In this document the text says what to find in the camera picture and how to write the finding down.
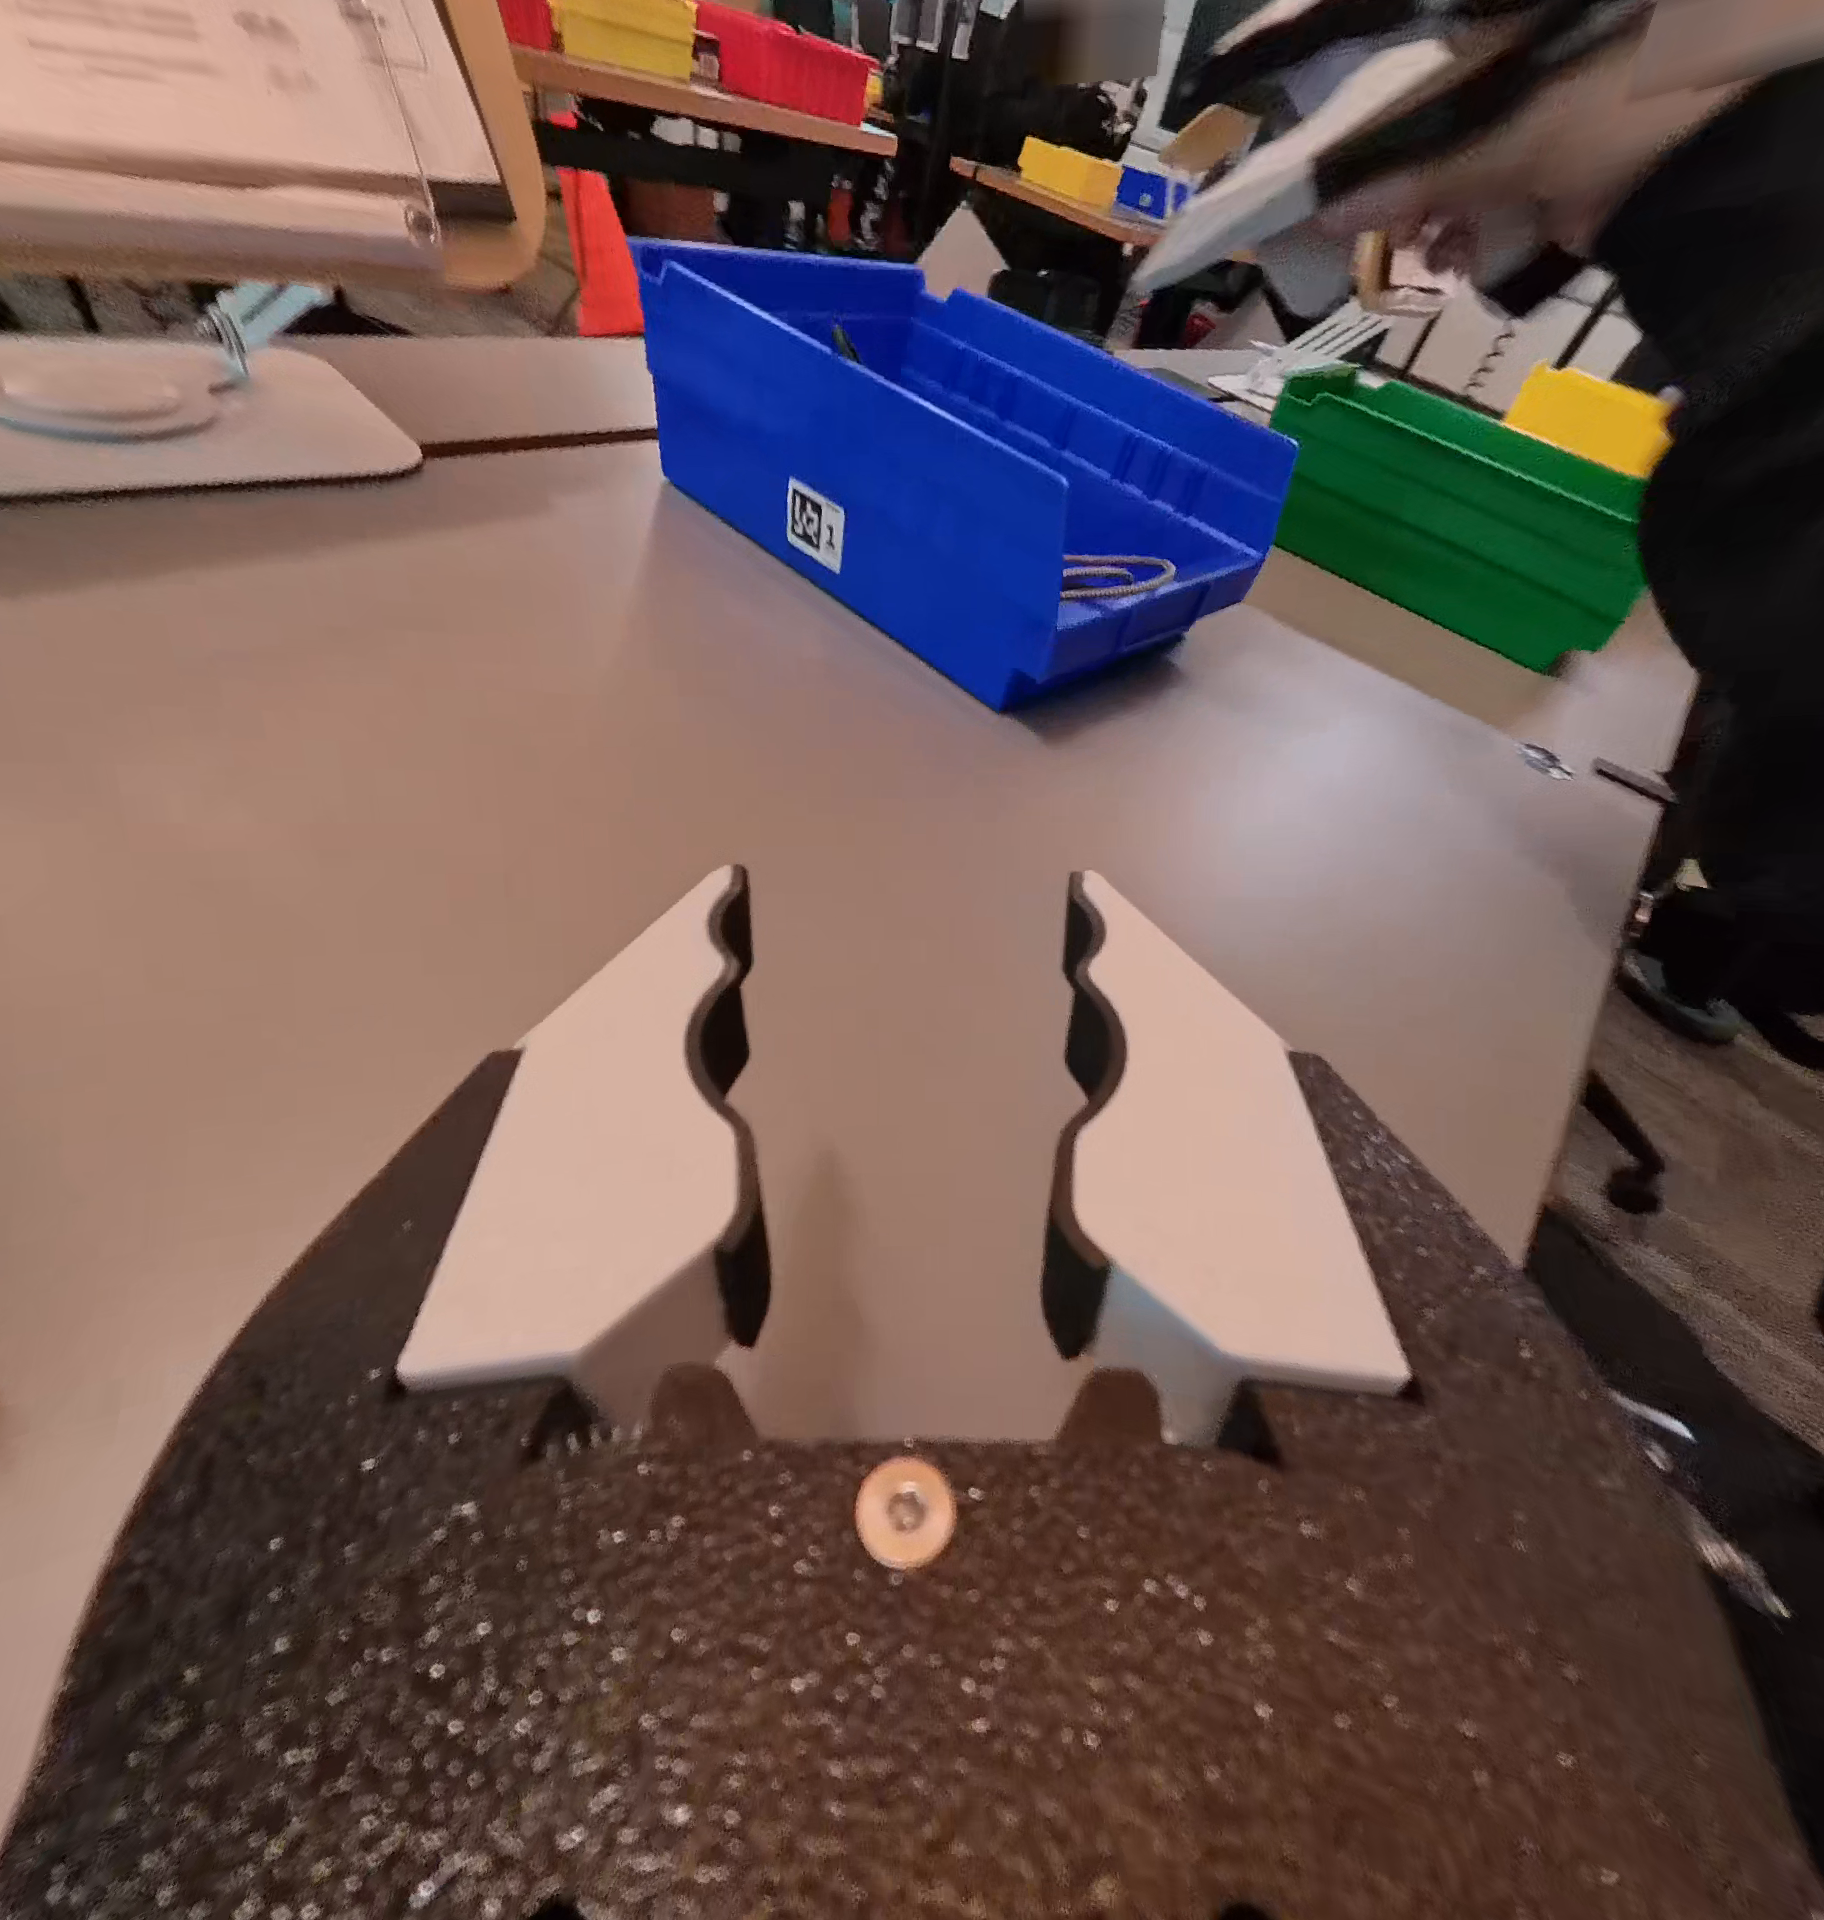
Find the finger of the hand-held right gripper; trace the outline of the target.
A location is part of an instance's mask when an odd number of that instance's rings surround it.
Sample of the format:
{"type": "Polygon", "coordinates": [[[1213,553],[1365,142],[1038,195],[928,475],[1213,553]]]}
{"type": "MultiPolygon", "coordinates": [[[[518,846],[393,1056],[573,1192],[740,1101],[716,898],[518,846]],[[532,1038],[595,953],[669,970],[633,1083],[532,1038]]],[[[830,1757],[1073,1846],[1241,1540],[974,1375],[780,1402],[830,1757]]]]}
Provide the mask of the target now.
{"type": "Polygon", "coordinates": [[[1188,197],[1138,262],[1133,293],[1157,293],[1313,222],[1337,195],[1317,185],[1317,163],[1396,109],[1426,102],[1454,66],[1448,43],[1392,46],[1364,61],[1306,121],[1188,197]]]}
{"type": "Polygon", "coordinates": [[[1398,2],[1269,2],[1219,37],[1208,63],[1310,63],[1398,28],[1398,2]]]}

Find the white printed instruction sheet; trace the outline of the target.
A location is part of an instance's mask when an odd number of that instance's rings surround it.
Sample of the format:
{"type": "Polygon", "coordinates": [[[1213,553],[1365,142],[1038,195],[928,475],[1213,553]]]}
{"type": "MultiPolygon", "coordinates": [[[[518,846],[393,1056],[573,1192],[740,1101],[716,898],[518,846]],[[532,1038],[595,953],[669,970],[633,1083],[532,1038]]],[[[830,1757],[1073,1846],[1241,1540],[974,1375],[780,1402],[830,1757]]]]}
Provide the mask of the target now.
{"type": "Polygon", "coordinates": [[[0,160],[499,188],[439,4],[0,2],[0,160]]]}

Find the red plastic bin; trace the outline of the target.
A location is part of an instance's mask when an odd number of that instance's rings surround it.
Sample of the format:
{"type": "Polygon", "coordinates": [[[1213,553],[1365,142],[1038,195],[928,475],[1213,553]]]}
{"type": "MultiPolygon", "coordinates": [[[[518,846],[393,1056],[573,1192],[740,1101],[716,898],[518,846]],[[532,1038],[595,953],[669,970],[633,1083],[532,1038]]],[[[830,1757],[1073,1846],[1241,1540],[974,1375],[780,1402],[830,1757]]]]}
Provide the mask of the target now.
{"type": "Polygon", "coordinates": [[[877,64],[861,51],[735,4],[696,2],[696,30],[716,43],[718,85],[745,102],[860,126],[877,64]]]}

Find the yellow plastic bin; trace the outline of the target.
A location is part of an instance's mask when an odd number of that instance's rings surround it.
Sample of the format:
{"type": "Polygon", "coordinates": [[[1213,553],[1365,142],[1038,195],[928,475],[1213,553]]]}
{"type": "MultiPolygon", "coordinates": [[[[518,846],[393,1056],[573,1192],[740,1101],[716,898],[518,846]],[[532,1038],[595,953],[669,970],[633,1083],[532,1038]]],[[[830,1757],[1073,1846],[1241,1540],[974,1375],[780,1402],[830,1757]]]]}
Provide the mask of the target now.
{"type": "Polygon", "coordinates": [[[560,51],[585,61],[688,84],[700,32],[693,2],[552,2],[560,51]]]}
{"type": "Polygon", "coordinates": [[[1114,209],[1121,173],[1120,158],[1088,155],[1038,136],[1030,136],[1020,145],[1020,180],[1094,210],[1114,209]]]}
{"type": "Polygon", "coordinates": [[[1502,415],[1515,434],[1647,478],[1673,443],[1673,403],[1575,366],[1539,365],[1502,415]]]}

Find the green plastic bin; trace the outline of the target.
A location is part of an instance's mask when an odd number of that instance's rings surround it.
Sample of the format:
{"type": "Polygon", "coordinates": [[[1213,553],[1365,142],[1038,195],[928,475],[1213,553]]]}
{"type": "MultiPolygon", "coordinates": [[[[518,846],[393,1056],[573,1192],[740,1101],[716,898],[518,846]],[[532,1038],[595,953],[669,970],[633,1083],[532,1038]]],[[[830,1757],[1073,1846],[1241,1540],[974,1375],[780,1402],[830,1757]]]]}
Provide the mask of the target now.
{"type": "Polygon", "coordinates": [[[1534,676],[1645,599],[1645,483],[1350,365],[1292,376],[1278,547],[1534,676]]]}

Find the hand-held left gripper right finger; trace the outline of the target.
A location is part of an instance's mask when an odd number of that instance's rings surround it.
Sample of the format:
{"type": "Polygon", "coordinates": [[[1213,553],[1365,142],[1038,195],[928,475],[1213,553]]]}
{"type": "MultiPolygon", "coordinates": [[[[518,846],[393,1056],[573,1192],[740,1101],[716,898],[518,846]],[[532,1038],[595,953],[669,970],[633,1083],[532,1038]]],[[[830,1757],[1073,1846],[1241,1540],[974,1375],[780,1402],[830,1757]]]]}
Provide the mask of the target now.
{"type": "Polygon", "coordinates": [[[1066,890],[1066,1070],[1044,1320],[1068,1362],[1152,1388],[1213,1444],[1247,1388],[1410,1395],[1300,1059],[1116,885],[1066,890]]]}

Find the person's right hand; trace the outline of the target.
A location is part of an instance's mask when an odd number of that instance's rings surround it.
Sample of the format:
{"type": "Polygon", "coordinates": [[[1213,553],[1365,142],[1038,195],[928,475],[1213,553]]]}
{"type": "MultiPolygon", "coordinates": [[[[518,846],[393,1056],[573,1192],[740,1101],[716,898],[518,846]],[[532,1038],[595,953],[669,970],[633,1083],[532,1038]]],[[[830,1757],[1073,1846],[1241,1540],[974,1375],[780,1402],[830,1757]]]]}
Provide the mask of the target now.
{"type": "Polygon", "coordinates": [[[1551,85],[1455,158],[1423,215],[1427,247],[1470,262],[1486,227],[1575,257],[1645,175],[1768,64],[1788,4],[1661,2],[1645,27],[1551,85]]]}

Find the grey desk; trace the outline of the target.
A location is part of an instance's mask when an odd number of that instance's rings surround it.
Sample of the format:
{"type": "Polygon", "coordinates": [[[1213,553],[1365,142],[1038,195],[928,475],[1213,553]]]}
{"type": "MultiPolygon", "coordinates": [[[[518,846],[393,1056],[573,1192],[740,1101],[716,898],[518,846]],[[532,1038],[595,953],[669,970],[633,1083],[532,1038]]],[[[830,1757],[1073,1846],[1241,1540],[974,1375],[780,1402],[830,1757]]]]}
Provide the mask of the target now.
{"type": "Polygon", "coordinates": [[[674,493],[636,344],[316,346],[366,488],[0,511],[0,1836],[245,1318],[486,1055],[746,867],[765,1435],[1044,1439],[1066,882],[1321,1055],[1519,1260],[1694,677],[1542,679],[1291,555],[998,715],[674,493]]]}

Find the wooden background table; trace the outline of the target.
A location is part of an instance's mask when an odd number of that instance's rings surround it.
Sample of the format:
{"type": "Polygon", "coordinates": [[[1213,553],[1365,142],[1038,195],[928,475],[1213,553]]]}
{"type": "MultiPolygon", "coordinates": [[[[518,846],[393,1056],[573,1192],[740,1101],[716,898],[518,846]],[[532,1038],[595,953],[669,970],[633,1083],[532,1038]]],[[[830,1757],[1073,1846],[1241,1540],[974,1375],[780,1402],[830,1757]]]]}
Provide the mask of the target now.
{"type": "Polygon", "coordinates": [[[656,118],[690,121],[715,129],[799,139],[860,157],[895,157],[898,138],[875,125],[847,125],[798,109],[756,103],[708,84],[678,82],[562,51],[517,46],[512,64],[537,95],[578,103],[626,105],[656,118]]]}
{"type": "Polygon", "coordinates": [[[1023,178],[1003,168],[990,168],[966,157],[949,157],[949,173],[974,192],[1016,202],[1054,217],[1059,224],[1092,231],[1133,254],[1145,254],[1161,235],[1164,227],[1135,210],[1095,205],[1023,178]]]}

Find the person's right forearm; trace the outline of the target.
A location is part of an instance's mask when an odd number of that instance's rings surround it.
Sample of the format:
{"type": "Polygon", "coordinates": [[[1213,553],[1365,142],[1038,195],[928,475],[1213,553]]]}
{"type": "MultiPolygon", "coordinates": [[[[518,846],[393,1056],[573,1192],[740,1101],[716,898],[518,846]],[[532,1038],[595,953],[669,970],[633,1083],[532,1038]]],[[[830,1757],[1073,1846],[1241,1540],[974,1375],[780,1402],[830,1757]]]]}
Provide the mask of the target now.
{"type": "Polygon", "coordinates": [[[1824,59],[1673,149],[1600,227],[1594,259],[1680,385],[1824,349],[1824,59]]]}

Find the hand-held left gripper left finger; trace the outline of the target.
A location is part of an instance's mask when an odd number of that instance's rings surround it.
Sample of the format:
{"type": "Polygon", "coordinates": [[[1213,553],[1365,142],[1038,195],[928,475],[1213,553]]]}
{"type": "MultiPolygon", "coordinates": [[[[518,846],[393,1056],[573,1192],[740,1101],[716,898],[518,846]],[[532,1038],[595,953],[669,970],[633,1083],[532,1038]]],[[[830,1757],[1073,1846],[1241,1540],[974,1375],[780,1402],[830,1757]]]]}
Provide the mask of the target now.
{"type": "Polygon", "coordinates": [[[413,1395],[556,1383],[642,1427],[772,1297],[748,1065],[751,885],[721,867],[533,1024],[396,1355],[413,1395]]]}

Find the large blue plastic bin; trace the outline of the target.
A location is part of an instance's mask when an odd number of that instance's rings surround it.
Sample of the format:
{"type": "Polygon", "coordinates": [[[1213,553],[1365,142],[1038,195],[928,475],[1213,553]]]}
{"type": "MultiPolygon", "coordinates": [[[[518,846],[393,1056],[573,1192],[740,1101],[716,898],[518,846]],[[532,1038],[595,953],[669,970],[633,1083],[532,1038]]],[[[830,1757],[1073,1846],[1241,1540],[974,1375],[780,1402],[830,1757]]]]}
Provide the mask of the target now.
{"type": "Polygon", "coordinates": [[[1255,588],[1300,449],[920,269],[633,242],[665,480],[994,712],[1255,588]]]}

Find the wooden document stand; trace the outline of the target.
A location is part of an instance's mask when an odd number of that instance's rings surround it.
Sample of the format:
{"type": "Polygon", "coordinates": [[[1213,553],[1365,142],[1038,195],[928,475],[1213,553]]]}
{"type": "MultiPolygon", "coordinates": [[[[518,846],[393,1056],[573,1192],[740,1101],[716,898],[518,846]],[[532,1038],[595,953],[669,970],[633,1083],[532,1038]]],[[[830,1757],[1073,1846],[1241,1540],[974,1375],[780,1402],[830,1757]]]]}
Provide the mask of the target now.
{"type": "Polygon", "coordinates": [[[499,188],[212,185],[0,160],[0,272],[222,285],[189,338],[0,334],[0,505],[396,478],[420,445],[277,348],[348,282],[499,290],[540,249],[545,186],[494,4],[439,4],[499,188]]]}

